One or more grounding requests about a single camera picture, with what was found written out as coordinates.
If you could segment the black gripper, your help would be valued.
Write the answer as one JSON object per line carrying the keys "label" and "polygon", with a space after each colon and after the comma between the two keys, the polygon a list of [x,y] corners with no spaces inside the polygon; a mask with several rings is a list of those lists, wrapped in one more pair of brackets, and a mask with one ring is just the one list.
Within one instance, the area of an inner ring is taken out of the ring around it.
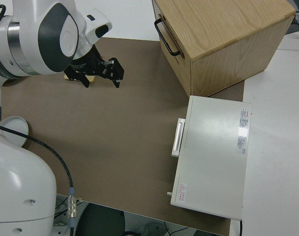
{"label": "black gripper", "polygon": [[116,88],[120,87],[120,82],[124,77],[124,69],[118,59],[103,60],[97,48],[91,48],[83,57],[72,60],[64,73],[69,79],[80,81],[86,88],[90,85],[86,76],[99,76],[109,79]]}

